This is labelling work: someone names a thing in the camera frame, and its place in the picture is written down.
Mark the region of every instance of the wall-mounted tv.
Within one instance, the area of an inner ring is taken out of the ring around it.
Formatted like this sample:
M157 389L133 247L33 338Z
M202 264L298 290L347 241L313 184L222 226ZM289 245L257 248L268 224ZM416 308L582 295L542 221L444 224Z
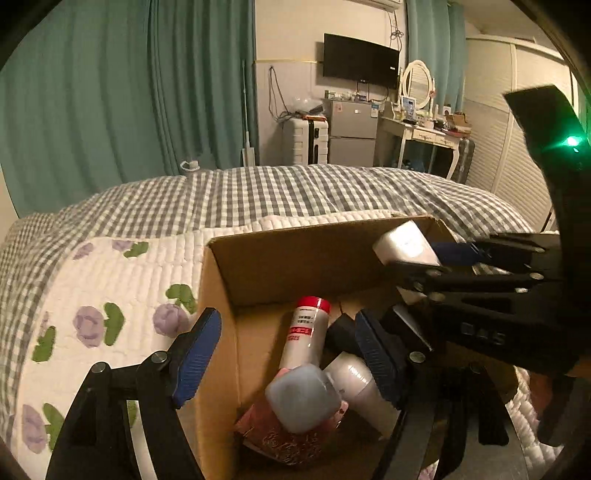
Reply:
M325 77L355 80L388 88L398 86L400 52L357 38L324 34Z

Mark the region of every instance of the green led light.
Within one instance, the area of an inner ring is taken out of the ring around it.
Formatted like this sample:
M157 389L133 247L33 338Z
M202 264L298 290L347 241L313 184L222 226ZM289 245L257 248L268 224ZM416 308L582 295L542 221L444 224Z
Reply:
M565 141L564 144L568 145L569 147L576 147L578 144L580 144L583 141L582 138L580 137L568 137Z

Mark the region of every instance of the vanity table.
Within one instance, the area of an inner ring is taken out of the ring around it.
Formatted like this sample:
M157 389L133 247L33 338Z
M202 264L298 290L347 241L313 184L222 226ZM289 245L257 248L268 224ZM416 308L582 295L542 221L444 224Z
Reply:
M401 138L400 153L398 155L398 168L402 168L402 158L404 156L404 147L408 140L413 140L433 146L431 160L429 162L428 172L431 173L433 161L437 147L450 148L453 150L452 164L447 173L447 179L450 180L460 159L460 138L452 135L446 135L439 130L410 125L399 120L381 116L378 121L378 134L376 139L376 163L385 167L388 166L389 156L394 149L394 137Z
M408 64L398 85L398 104L404 107L403 99L410 100L417 109L432 107L431 99L435 90L435 80L431 78L431 72L421 60L415 60ZM402 168L402 158L404 157L404 147L407 141L417 141L433 146L431 151L431 161L429 162L428 172L431 173L433 161L437 147L450 148L453 150L453 161L447 172L447 179L450 180L460 159L460 138L432 128L425 128L419 125L406 124L403 121L394 118L394 108L391 115L385 110L378 120L378 133L376 135L376 146L374 150L374 165L386 167L390 165L390 157L394 149L394 137L400 137L400 153L398 155L398 168ZM415 117L415 113L406 112L410 118ZM437 115L431 111L430 116Z

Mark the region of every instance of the plastic bottle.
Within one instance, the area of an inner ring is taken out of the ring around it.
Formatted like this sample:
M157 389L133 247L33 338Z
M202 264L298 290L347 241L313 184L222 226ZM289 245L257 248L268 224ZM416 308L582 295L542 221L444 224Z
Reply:
M384 437L390 437L398 410L382 398L378 386L359 357L341 353L324 369L340 397Z
M265 396L289 433L313 430L340 409L341 397L317 366L305 364L276 377Z
M287 334L280 369L304 364L320 365L329 325L330 303L319 297L303 297L297 304Z

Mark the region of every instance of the mini fridge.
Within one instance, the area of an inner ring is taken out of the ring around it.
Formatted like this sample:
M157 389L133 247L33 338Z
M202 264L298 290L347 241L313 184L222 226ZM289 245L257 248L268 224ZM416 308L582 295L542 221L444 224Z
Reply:
M373 167L378 105L333 100L328 110L329 163Z

